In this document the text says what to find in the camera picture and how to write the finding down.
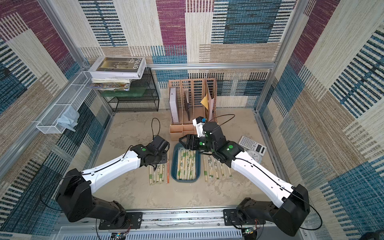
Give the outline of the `teal plastic storage box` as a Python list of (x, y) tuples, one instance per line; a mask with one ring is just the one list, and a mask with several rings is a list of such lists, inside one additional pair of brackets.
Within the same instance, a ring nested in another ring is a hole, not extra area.
[(201, 157), (197, 151), (186, 150), (178, 143), (174, 147), (171, 177), (179, 183), (194, 183), (201, 175)]

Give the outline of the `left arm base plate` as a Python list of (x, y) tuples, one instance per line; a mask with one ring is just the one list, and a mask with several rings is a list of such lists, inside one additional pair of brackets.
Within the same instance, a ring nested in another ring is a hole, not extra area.
[(139, 229), (143, 220), (143, 212), (126, 212), (119, 216), (116, 220), (106, 221), (101, 220), (99, 223), (99, 230), (127, 230)]

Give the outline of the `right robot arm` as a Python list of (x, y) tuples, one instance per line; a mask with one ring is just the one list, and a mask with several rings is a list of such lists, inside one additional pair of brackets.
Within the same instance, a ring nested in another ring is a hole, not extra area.
[(302, 185), (294, 187), (272, 174), (242, 146), (227, 140), (216, 122), (200, 122), (194, 126), (195, 135), (179, 138), (185, 149), (214, 157), (245, 176), (270, 199), (266, 202), (245, 198), (237, 206), (235, 218), (241, 224), (272, 222), (283, 233), (295, 236), (310, 213), (308, 190)]

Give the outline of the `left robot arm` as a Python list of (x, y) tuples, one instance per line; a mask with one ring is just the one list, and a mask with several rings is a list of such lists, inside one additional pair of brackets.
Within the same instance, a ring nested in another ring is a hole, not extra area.
[(166, 163), (169, 147), (169, 142), (156, 136), (148, 145), (131, 147), (123, 155), (92, 169), (82, 172), (72, 169), (66, 173), (56, 201), (71, 223), (94, 218), (123, 227), (128, 222), (123, 206), (96, 198), (93, 193), (127, 172)]

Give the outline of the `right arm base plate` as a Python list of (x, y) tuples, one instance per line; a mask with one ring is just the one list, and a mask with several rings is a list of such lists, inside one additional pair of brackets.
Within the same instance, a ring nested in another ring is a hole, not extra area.
[(249, 209), (231, 208), (224, 209), (223, 216), (226, 226), (240, 225), (264, 225), (266, 221), (261, 219), (257, 212)]

